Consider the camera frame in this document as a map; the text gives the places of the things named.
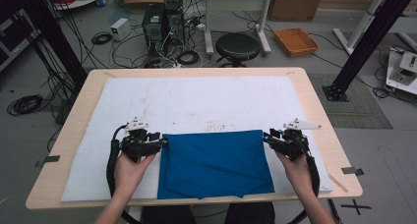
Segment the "floor mat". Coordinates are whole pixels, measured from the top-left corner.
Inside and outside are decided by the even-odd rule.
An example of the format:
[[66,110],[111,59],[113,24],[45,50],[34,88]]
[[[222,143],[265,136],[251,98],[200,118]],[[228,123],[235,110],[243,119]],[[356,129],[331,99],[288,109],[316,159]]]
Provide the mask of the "floor mat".
[[355,79],[346,91],[348,102],[328,101],[322,86],[331,85],[337,75],[309,75],[313,88],[335,128],[392,129],[375,98]]

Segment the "cable bundle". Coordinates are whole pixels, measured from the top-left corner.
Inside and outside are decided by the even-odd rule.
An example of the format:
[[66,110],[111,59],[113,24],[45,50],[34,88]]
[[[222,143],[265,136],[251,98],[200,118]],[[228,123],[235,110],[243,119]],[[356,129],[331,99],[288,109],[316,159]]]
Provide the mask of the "cable bundle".
[[42,104],[42,101],[43,98],[40,94],[28,95],[13,101],[9,107],[7,107],[7,112],[13,116],[38,112],[41,110],[39,107]]

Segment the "blue towel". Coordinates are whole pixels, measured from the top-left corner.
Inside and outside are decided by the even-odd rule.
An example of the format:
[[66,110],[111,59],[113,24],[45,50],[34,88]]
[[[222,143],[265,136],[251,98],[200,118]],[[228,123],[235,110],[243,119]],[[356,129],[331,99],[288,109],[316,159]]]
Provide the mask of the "blue towel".
[[158,198],[274,192],[261,130],[163,136]]

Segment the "black stool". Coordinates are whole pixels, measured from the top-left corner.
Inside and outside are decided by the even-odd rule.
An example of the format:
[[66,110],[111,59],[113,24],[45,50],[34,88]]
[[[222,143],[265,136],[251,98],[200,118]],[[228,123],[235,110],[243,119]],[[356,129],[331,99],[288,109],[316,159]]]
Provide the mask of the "black stool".
[[231,65],[232,67],[246,67],[242,61],[255,59],[260,53],[259,43],[251,36],[243,33],[228,33],[217,40],[215,50],[222,59],[229,62],[220,65],[220,68]]

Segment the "white paper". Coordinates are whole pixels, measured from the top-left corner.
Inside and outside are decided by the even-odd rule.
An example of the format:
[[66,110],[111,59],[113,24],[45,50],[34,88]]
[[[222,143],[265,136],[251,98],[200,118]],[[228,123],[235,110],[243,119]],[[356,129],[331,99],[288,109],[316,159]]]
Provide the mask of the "white paper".
[[[282,129],[305,120],[288,77],[200,77],[109,79],[76,153],[62,201],[110,199],[105,178],[115,130],[133,118],[149,123],[150,133],[237,132]],[[332,191],[310,131],[303,131],[321,175],[321,191]],[[275,191],[294,194],[282,164],[265,143]],[[160,154],[149,166],[133,198],[156,198]]]

